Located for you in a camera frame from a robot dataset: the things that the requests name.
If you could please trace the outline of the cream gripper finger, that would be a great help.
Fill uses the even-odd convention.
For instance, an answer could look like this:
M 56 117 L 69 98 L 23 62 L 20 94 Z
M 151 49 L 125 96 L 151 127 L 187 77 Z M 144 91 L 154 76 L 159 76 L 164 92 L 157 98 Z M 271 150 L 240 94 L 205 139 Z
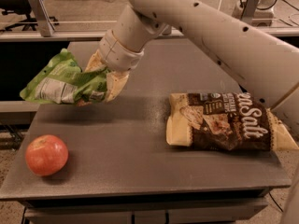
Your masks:
M 97 72 L 97 71 L 103 71 L 107 68 L 107 66 L 102 62 L 102 57 L 99 53 L 99 50 L 97 50 L 88 61 L 88 64 L 85 68 L 85 72 Z
M 107 93 L 105 101 L 114 100 L 122 91 L 127 83 L 129 72 L 112 71 L 107 74 Z

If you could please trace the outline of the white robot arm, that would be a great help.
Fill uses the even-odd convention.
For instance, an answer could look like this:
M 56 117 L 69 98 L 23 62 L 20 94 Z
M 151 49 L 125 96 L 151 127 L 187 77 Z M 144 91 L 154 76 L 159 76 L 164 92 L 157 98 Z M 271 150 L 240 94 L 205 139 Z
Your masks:
M 144 47 L 173 26 L 242 88 L 299 133 L 299 49 L 198 0 L 128 0 L 99 43 L 100 62 L 128 73 Z

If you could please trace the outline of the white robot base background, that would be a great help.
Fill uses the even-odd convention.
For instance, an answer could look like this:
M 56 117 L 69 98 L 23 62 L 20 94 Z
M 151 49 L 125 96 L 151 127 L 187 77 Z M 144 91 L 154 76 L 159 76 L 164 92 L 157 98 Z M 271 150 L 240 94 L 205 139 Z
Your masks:
M 234 18 L 240 20 L 245 2 L 246 0 L 239 0 L 236 2 L 232 13 Z M 276 2 L 277 0 L 260 0 L 250 25 L 255 27 L 270 26 L 275 17 L 274 6 Z

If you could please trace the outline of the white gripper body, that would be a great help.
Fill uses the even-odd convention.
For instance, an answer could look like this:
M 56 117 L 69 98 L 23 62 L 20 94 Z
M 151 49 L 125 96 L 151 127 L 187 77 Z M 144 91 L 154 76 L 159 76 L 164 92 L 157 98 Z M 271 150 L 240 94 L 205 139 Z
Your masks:
M 101 61 L 112 71 L 127 72 L 134 70 L 144 55 L 144 50 L 135 52 L 124 47 L 108 30 L 99 43 Z

